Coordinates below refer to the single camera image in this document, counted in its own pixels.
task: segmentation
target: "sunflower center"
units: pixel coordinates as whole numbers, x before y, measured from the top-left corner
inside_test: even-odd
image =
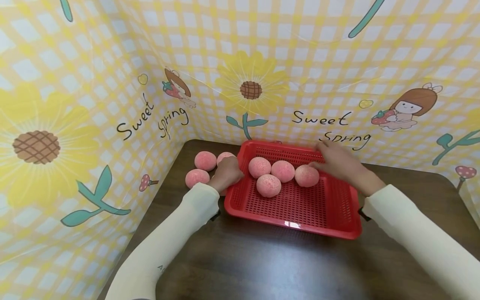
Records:
[[[20,134],[13,141],[13,149],[25,162],[45,165],[59,156],[60,144],[53,133],[35,130]]]
[[[254,81],[245,81],[240,86],[240,93],[245,99],[258,99],[262,94],[262,86]]]

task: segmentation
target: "pink ball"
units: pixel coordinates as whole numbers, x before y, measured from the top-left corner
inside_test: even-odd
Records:
[[[263,157],[255,157],[248,163],[248,171],[253,178],[259,178],[262,175],[270,174],[272,165]]]
[[[211,171],[216,167],[216,156],[208,151],[199,152],[195,156],[195,166],[200,170]]]
[[[191,189],[195,184],[208,183],[210,181],[210,175],[204,170],[195,169],[187,173],[185,176],[185,184]]]
[[[295,170],[295,181],[299,186],[309,188],[318,183],[320,175],[315,168],[303,165]]]
[[[266,198],[277,196],[282,189],[282,183],[277,177],[265,174],[260,176],[257,180],[257,191],[260,195]]]
[[[289,182],[295,176],[295,168],[291,163],[279,160],[272,165],[272,175],[280,179],[281,183]]]
[[[225,157],[230,157],[230,156],[235,156],[235,155],[233,155],[233,153],[230,153],[230,152],[220,153],[220,155],[216,159],[216,164],[218,165],[222,161],[222,159],[224,159]]]

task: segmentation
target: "mushroom illustration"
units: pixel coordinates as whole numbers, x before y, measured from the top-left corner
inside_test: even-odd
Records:
[[[460,191],[460,188],[462,187],[465,180],[473,178],[475,175],[477,175],[477,170],[476,169],[470,168],[470,167],[465,167],[465,166],[456,167],[455,172],[460,176],[460,182],[458,183],[458,185],[456,187],[457,192]]]
[[[145,174],[142,176],[142,181],[140,182],[139,190],[143,192],[152,184],[158,184],[158,180],[150,180],[150,176],[148,176],[148,174]]]

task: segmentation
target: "white sleeve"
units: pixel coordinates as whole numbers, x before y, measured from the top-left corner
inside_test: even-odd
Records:
[[[190,236],[218,212],[219,198],[214,188],[197,183],[121,265],[105,300],[155,300],[163,271]]]
[[[366,198],[364,214],[403,245],[452,299],[480,299],[480,262],[388,185]]]

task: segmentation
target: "yellow gingham backdrop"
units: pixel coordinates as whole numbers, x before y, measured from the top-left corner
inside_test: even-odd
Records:
[[[476,0],[0,9],[2,300],[96,299],[194,138],[330,138],[447,177],[480,226]],[[427,112],[390,110],[399,98]]]

